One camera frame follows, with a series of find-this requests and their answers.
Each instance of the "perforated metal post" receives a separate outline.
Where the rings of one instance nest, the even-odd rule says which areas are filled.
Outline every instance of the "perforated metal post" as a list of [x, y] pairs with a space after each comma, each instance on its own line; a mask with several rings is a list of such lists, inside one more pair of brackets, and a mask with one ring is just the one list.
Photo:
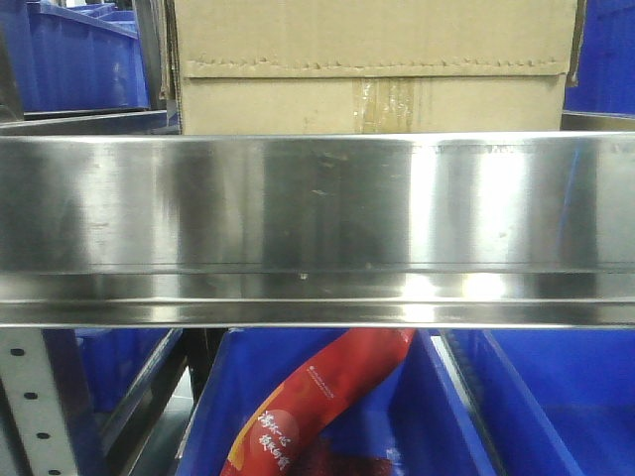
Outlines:
[[106, 476], [73, 331], [2, 330], [0, 379], [34, 476]]
[[22, 441], [0, 384], [0, 474], [30, 476]]

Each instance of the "red packaging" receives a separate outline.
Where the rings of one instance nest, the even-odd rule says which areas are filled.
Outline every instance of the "red packaging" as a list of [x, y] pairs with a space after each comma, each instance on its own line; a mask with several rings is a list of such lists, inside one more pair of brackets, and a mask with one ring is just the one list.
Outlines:
[[220, 476], [280, 476], [404, 360], [414, 330], [354, 328], [294, 371], [238, 433]]
[[328, 440], [318, 438], [292, 465], [288, 476], [391, 476], [392, 462], [387, 458], [337, 454]]

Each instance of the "red plastic bag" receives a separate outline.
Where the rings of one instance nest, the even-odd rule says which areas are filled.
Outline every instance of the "red plastic bag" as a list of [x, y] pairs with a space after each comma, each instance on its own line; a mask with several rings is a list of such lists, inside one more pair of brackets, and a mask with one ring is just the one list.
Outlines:
[[281, 476], [405, 359], [414, 330], [354, 328], [294, 371], [238, 433], [220, 476]]

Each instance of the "stainless steel shelf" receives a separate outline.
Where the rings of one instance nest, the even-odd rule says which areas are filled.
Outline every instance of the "stainless steel shelf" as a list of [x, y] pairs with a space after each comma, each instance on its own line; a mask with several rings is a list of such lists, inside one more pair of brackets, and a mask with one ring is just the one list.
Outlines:
[[169, 125], [167, 111], [109, 112], [86, 115], [88, 111], [49, 113], [47, 119], [0, 124], [0, 136], [83, 136], [92, 134], [179, 134]]
[[635, 324], [635, 134], [0, 138], [0, 325]]

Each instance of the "blue storage crate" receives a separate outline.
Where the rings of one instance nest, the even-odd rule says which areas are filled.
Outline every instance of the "blue storage crate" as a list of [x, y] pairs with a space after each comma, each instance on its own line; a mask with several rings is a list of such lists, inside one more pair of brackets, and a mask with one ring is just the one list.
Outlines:
[[101, 329], [75, 331], [77, 345], [96, 412], [112, 412], [167, 329]]
[[96, 3], [94, 5], [80, 5], [78, 7], [70, 7], [69, 10], [88, 15], [89, 17], [98, 18], [115, 10], [114, 3]]
[[[225, 334], [177, 476], [217, 476], [244, 422], [280, 382], [342, 332], [272, 328]], [[391, 459], [395, 476], [495, 474], [424, 331], [404, 364], [322, 435], [334, 452]]]
[[635, 332], [453, 335], [511, 475], [635, 474]]
[[132, 10], [117, 10], [99, 17], [99, 20], [137, 32], [137, 16]]
[[42, 110], [148, 106], [136, 33], [55, 5], [28, 6]]
[[588, 0], [571, 111], [635, 113], [635, 0]]
[[25, 111], [40, 109], [26, 0], [0, 0], [0, 30], [4, 34], [13, 74]]

